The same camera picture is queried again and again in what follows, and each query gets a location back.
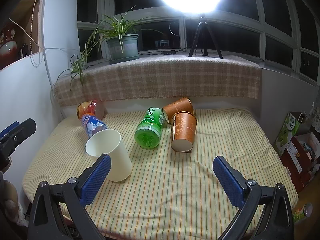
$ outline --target blue gripper pad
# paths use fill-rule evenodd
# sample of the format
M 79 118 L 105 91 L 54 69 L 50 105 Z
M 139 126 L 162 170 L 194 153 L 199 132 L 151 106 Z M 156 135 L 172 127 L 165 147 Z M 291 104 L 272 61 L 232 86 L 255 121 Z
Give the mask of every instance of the blue gripper pad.
M 111 158 L 106 155 L 81 189 L 80 204 L 82 206 L 90 205 L 93 202 L 110 169 Z
M 13 128 L 16 128 L 20 123 L 15 121 L 13 124 L 9 125 L 6 129 L 0 132 L 0 138 L 5 136 L 8 132 L 10 132 Z
M 218 157 L 213 160 L 213 172 L 217 176 L 231 204 L 242 208 L 245 202 L 243 188 Z

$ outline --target white paper cup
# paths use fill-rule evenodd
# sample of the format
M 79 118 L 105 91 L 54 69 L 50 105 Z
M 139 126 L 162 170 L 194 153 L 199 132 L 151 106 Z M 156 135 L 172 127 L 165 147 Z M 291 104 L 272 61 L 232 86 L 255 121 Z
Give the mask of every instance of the white paper cup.
M 85 145 L 85 150 L 94 161 L 103 153 L 110 156 L 111 169 L 107 179 L 121 181 L 130 175 L 132 163 L 124 147 L 121 134 L 117 130 L 107 129 L 92 135 Z

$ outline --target mattress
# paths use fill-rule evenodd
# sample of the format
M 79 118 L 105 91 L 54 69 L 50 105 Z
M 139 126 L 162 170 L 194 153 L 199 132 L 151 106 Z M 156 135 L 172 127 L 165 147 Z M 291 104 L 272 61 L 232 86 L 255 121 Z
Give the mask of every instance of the mattress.
M 198 119 L 190 153 L 170 147 L 171 126 L 164 125 L 155 149 L 134 141 L 145 112 L 107 114 L 103 121 L 122 135 L 133 164 L 122 182 L 105 180 L 86 210 L 100 232 L 113 239 L 217 239 L 237 212 L 212 170 L 222 155 L 246 179 L 260 185 L 285 185 L 292 208 L 298 194 L 287 170 L 261 127 L 246 109 L 195 110 Z M 42 180 L 64 183 L 93 164 L 85 152 L 87 134 L 76 115 L 52 132 L 33 159 L 22 186 L 32 201 Z M 69 218 L 65 204 L 62 213 Z M 262 213 L 259 206 L 248 232 Z

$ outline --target cup bottom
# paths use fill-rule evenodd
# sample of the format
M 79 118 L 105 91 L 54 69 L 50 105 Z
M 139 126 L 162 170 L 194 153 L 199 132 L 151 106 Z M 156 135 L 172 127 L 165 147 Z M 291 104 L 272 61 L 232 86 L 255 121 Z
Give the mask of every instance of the cup bottom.
M 171 142 L 171 148 L 176 152 L 188 152 L 193 148 L 193 144 L 186 139 L 177 139 Z

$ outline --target bottle bottom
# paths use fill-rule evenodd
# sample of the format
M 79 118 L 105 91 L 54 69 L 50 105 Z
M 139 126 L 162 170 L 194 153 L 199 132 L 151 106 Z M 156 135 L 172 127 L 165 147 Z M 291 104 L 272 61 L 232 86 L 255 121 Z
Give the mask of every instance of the bottle bottom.
M 152 130 L 139 129 L 134 134 L 134 139 L 142 148 L 152 149 L 159 145 L 160 138 Z

